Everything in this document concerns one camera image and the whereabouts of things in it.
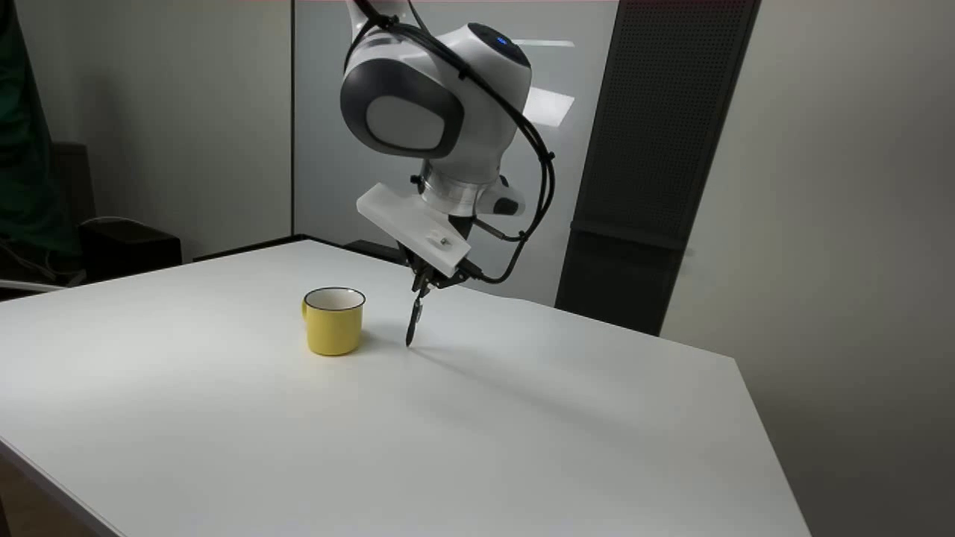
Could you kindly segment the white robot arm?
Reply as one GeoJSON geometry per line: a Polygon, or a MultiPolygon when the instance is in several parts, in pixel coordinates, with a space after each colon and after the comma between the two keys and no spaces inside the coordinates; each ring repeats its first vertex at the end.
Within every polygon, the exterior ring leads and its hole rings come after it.
{"type": "Polygon", "coordinates": [[[524,196],[503,175],[531,88],[519,45],[488,24],[433,35],[410,24],[412,0],[346,0],[352,42],[343,60],[342,114],[364,146],[419,157],[412,191],[377,182],[355,208],[407,254],[415,284],[453,287],[479,275],[467,261],[482,215],[519,215],[524,196]]]}

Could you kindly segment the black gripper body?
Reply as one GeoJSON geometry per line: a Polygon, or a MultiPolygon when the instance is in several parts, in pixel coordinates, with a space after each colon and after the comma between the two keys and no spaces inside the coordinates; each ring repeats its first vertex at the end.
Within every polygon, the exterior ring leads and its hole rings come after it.
{"type": "Polygon", "coordinates": [[[458,287],[458,284],[467,284],[467,279],[479,279],[482,267],[470,258],[464,258],[450,275],[443,275],[437,266],[431,266],[424,257],[419,257],[415,249],[410,246],[401,246],[410,267],[412,267],[412,276],[419,275],[422,279],[431,279],[431,287],[437,288],[446,288],[446,287],[458,287]]]}

